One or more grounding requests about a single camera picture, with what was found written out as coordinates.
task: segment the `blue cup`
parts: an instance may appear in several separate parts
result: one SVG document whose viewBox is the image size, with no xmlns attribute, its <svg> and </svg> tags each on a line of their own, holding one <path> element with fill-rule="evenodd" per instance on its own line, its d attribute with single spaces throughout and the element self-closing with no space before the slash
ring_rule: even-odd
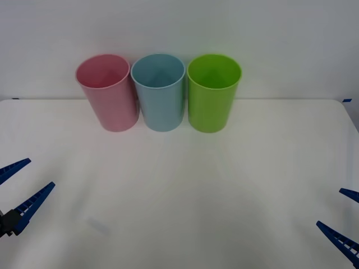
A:
<svg viewBox="0 0 359 269">
<path fill-rule="evenodd" d="M 183 62 L 168 54 L 151 54 L 139 59 L 131 68 L 146 125 L 166 132 L 179 126 L 185 104 Z"/>
</svg>

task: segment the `pink cup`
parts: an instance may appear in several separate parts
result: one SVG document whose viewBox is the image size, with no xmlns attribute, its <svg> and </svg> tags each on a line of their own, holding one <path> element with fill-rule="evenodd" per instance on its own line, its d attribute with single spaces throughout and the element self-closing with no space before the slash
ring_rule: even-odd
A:
<svg viewBox="0 0 359 269">
<path fill-rule="evenodd" d="M 127 130 L 139 118 L 129 74 L 128 61 L 113 54 L 94 56 L 76 70 L 76 80 L 106 130 Z"/>
</svg>

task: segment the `cup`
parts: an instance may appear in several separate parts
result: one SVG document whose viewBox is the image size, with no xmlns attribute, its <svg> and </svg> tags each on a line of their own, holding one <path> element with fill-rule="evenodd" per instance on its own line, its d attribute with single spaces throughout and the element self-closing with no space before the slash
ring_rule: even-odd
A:
<svg viewBox="0 0 359 269">
<path fill-rule="evenodd" d="M 114 54 L 94 56 L 76 70 L 76 80 L 101 125 L 108 131 L 125 131 L 139 118 L 129 74 L 128 61 Z"/>
<path fill-rule="evenodd" d="M 241 67 L 225 55 L 205 54 L 190 62 L 187 74 L 189 122 L 200 132 L 220 131 L 227 124 Z"/>
<path fill-rule="evenodd" d="M 139 59 L 131 68 L 146 125 L 166 132 L 179 126 L 184 110 L 183 62 L 169 54 L 151 54 Z"/>
</svg>

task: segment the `cup rim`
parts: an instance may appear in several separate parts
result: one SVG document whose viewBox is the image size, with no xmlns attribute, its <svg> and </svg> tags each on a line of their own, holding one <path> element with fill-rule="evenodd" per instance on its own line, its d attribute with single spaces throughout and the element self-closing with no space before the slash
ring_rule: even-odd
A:
<svg viewBox="0 0 359 269">
<path fill-rule="evenodd" d="M 182 64 L 182 66 L 183 66 L 183 74 L 182 74 L 181 77 L 180 77 L 177 81 L 175 81 L 174 83 L 172 83 L 172 84 L 170 84 L 170 85 L 167 85 L 167 86 L 163 86 L 163 87 L 149 87 L 149 86 L 143 85 L 142 83 L 139 83 L 139 82 L 134 78 L 134 75 L 133 75 L 134 66 L 136 65 L 136 63 L 137 63 L 138 61 L 140 61 L 140 60 L 142 60 L 142 59 L 144 59 L 144 58 L 146 58 L 146 57 L 149 57 L 149 56 L 152 56 L 152 55 L 157 55 L 157 54 L 171 56 L 171 57 L 175 58 L 176 60 L 178 60 L 178 61 Z M 141 86 L 144 87 L 144 88 L 153 89 L 153 90 L 161 90 L 161 89 L 166 89 L 166 88 L 168 88 L 168 87 L 171 87 L 171 86 L 177 84 L 178 82 L 180 82 L 180 81 L 183 79 L 183 77 L 185 76 L 186 71 L 187 71 L 187 69 L 186 69 L 185 64 L 184 64 L 184 63 L 182 62 L 182 60 L 179 59 L 178 57 L 176 57 L 176 56 L 174 56 L 174 55 L 172 55 L 172 54 L 168 54 L 168 53 L 152 53 L 152 54 L 146 55 L 146 56 L 144 56 L 144 57 L 141 57 L 140 59 L 138 59 L 136 62 L 133 63 L 133 65 L 132 65 L 132 67 L 131 67 L 131 78 L 133 79 L 133 81 L 134 81 L 136 84 L 141 85 Z"/>
<path fill-rule="evenodd" d="M 121 79 L 120 81 L 116 82 L 115 84 L 112 84 L 112 85 L 107 86 L 107 87 L 101 87 L 101 88 L 93 88 L 93 87 L 89 87 L 89 86 L 86 86 L 86 85 L 82 84 L 82 83 L 77 79 L 77 73 L 78 73 L 79 69 L 80 69 L 87 61 L 92 60 L 92 59 L 97 58 L 97 57 L 100 57 L 100 56 L 105 56 L 105 55 L 116 56 L 116 57 L 118 57 L 118 58 L 123 59 L 123 60 L 126 62 L 126 64 L 127 64 L 127 72 L 126 72 L 125 76 L 123 77 L 123 79 Z M 113 86 L 115 86 L 115 85 L 118 85 L 118 84 L 120 84 L 121 82 L 123 82 L 123 81 L 128 77 L 128 75 L 130 74 L 130 70 L 131 70 L 131 65 L 130 65 L 130 63 L 128 62 L 128 60 L 126 60 L 124 57 L 122 57 L 122 56 L 120 56 L 120 55 L 118 55 L 118 54 L 113 54 L 113 53 L 103 53 L 103 54 L 97 54 L 97 55 L 95 55 L 95 56 L 92 56 L 92 57 L 90 57 L 90 58 L 84 60 L 82 63 L 80 63 L 80 65 L 76 68 L 76 71 L 75 71 L 75 79 L 76 79 L 76 81 L 77 81 L 78 84 L 80 84 L 82 87 L 85 87 L 85 88 L 87 88 L 87 89 L 91 89 L 91 90 L 105 90 L 105 89 L 111 88 L 111 87 L 113 87 Z"/>
<path fill-rule="evenodd" d="M 191 76 L 190 76 L 190 72 L 189 72 L 190 65 L 191 65 L 195 60 L 197 60 L 197 59 L 199 59 L 199 58 L 202 58 L 202 57 L 204 57 L 204 56 L 208 56 L 208 55 L 222 56 L 222 57 L 224 57 L 224 58 L 227 58 L 227 59 L 230 59 L 230 60 L 234 61 L 234 63 L 236 63 L 236 65 L 239 67 L 239 69 L 240 69 L 240 71 L 241 71 L 241 74 L 240 74 L 240 77 L 238 78 L 238 80 L 237 80 L 235 83 L 233 83 L 232 85 L 230 85 L 230 86 L 228 86 L 228 87 L 224 87 L 224 88 L 208 88 L 208 87 L 206 87 L 206 86 L 203 86 L 203 85 L 197 83 L 197 82 L 196 82 L 193 78 L 191 78 Z M 204 88 L 204 89 L 207 89 L 207 90 L 218 91 L 218 90 L 226 90 L 226 89 L 232 88 L 234 85 L 236 85 L 236 84 L 239 83 L 239 81 L 240 81 L 241 78 L 242 78 L 242 74 L 243 74 L 242 68 L 241 68 L 240 64 L 237 63 L 236 60 L 234 60 L 232 57 L 229 57 L 229 56 L 227 56 L 227 55 L 225 55 L 225 54 L 220 54 L 220 53 L 205 53 L 205 54 L 202 54 L 202 55 L 200 55 L 200 56 L 194 58 L 192 61 L 190 61 L 190 63 L 189 63 L 188 66 L 187 66 L 188 79 L 189 79 L 190 81 L 192 81 L 194 84 L 196 84 L 197 86 L 200 86 L 200 87 L 202 87 L 202 88 Z"/>
</svg>

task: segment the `tabletop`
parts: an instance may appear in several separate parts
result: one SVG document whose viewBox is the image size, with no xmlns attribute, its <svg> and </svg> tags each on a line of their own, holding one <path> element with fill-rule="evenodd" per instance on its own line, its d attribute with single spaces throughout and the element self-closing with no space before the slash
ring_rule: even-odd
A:
<svg viewBox="0 0 359 269">
<path fill-rule="evenodd" d="M 55 189 L 1 269 L 352 268 L 316 227 L 359 241 L 359 136 L 334 100 L 235 100 L 225 129 L 102 129 L 86 100 L 0 102 L 0 187 L 14 208 Z"/>
</svg>

